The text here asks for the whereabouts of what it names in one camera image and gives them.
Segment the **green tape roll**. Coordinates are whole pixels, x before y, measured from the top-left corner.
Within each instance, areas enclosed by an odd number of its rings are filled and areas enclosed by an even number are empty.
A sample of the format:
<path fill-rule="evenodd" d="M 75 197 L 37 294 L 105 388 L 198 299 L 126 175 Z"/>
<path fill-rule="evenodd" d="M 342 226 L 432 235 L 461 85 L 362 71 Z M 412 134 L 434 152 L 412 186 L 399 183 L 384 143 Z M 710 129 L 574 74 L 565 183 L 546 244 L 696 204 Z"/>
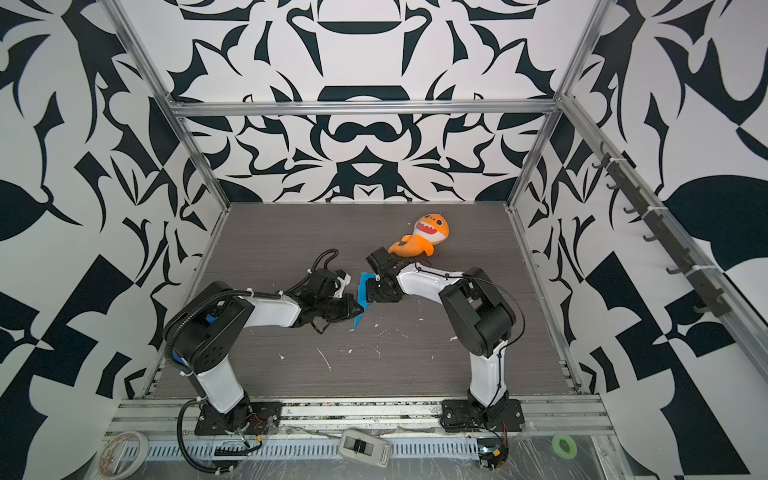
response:
<path fill-rule="evenodd" d="M 578 445 L 573 437 L 564 433 L 557 433 L 552 437 L 553 452 L 561 459 L 573 460 L 578 455 Z"/>

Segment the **small black electronics board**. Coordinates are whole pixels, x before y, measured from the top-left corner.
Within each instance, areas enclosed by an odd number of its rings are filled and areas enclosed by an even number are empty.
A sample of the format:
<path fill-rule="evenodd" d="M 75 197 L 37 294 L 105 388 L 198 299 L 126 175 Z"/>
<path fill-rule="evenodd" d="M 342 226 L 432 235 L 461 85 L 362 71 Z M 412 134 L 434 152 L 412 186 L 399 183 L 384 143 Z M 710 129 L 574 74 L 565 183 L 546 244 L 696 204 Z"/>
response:
<path fill-rule="evenodd" d="M 482 468 L 497 470 L 506 463 L 509 448 L 502 440 L 480 438 L 477 440 L 477 447 L 478 463 Z"/>

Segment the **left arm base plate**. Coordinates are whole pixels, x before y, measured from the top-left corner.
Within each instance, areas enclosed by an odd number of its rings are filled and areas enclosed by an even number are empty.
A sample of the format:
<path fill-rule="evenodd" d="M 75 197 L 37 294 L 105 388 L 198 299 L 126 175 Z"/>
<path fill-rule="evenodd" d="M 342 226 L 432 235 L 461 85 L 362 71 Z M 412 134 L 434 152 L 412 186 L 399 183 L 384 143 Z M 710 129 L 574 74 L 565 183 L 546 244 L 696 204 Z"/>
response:
<path fill-rule="evenodd" d="M 198 415 L 194 433 L 197 436 L 266 434 L 271 427 L 278 427 L 284 404 L 282 402 L 241 401 L 229 413 L 220 413 L 204 402 Z"/>

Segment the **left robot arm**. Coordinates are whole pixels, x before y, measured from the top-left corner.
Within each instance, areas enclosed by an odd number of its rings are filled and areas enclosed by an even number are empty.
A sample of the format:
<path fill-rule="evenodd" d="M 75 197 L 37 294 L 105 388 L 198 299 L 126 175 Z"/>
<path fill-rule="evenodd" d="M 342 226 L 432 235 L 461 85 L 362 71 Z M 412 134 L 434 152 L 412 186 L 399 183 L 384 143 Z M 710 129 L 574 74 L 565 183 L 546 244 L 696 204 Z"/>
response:
<path fill-rule="evenodd" d="M 217 413 L 226 415 L 244 407 L 246 392 L 229 360 L 243 330 L 310 325 L 322 334 L 329 325 L 364 312 L 346 291 L 351 276 L 329 268 L 338 254 L 334 248 L 323 251 L 299 282 L 276 293 L 233 289 L 223 281 L 211 283 L 164 327 L 166 362 L 189 378 Z"/>

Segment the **grey switch box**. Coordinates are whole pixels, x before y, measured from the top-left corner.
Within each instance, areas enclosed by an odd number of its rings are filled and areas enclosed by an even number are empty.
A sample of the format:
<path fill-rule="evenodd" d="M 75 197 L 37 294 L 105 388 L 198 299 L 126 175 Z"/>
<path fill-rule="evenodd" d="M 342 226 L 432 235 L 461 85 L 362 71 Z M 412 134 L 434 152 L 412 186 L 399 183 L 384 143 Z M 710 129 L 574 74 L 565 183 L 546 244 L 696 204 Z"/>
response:
<path fill-rule="evenodd" d="M 339 453 L 347 460 L 385 468 L 392 455 L 392 445 L 362 431 L 347 429 L 341 435 Z"/>

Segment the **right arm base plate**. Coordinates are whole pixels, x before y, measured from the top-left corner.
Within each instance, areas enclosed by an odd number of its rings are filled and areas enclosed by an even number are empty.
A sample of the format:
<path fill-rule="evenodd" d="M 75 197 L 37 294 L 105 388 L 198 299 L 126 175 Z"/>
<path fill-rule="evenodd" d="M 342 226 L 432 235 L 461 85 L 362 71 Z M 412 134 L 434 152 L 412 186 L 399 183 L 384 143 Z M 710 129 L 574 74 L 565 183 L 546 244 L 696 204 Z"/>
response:
<path fill-rule="evenodd" d="M 521 432 L 526 422 L 520 401 L 506 397 L 491 407 L 483 407 L 473 399 L 445 399 L 440 407 L 439 423 L 451 433 L 480 429 Z"/>

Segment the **blue square paper sheet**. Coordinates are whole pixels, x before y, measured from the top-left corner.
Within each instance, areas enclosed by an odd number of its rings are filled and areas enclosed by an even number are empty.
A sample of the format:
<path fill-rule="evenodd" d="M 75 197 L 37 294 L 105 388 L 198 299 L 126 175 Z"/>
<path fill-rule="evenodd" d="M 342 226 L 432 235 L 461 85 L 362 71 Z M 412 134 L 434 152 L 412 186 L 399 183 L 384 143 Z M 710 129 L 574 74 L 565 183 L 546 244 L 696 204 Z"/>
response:
<path fill-rule="evenodd" d="M 353 324 L 354 329 L 358 327 L 363 314 L 368 308 L 369 303 L 367 298 L 367 282 L 371 279 L 375 280 L 376 275 L 373 273 L 362 273 L 360 275 L 360 280 L 359 280 L 358 289 L 357 289 L 357 303 L 362 307 L 362 312 L 358 314 L 354 319 L 354 324 Z"/>

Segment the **orange shark plush toy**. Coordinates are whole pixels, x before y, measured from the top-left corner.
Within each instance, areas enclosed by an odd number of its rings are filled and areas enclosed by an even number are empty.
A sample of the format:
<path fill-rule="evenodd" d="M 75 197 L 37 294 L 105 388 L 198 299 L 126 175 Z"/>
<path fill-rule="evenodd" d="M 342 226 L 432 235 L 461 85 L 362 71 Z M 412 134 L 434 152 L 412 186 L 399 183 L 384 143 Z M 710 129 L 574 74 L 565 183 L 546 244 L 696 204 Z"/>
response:
<path fill-rule="evenodd" d="M 413 232 L 391 245 L 388 252 L 402 258 L 422 254 L 432 256 L 435 246 L 447 240 L 449 235 L 449 224 L 441 214 L 426 214 L 414 223 Z"/>

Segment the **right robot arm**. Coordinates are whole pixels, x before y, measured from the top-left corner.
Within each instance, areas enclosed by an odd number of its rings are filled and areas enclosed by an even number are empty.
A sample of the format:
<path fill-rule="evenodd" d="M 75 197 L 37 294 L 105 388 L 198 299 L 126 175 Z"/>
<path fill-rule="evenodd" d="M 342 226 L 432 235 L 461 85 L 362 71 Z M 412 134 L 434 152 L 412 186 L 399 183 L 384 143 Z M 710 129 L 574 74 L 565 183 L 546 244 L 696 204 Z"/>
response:
<path fill-rule="evenodd" d="M 396 303 L 415 296 L 440 304 L 458 341 L 470 355 L 468 401 L 478 419 L 499 416 L 509 399 L 505 354 L 517 318 L 485 272 L 449 272 L 398 259 L 379 248 L 366 258 L 374 277 L 366 281 L 370 303 Z"/>

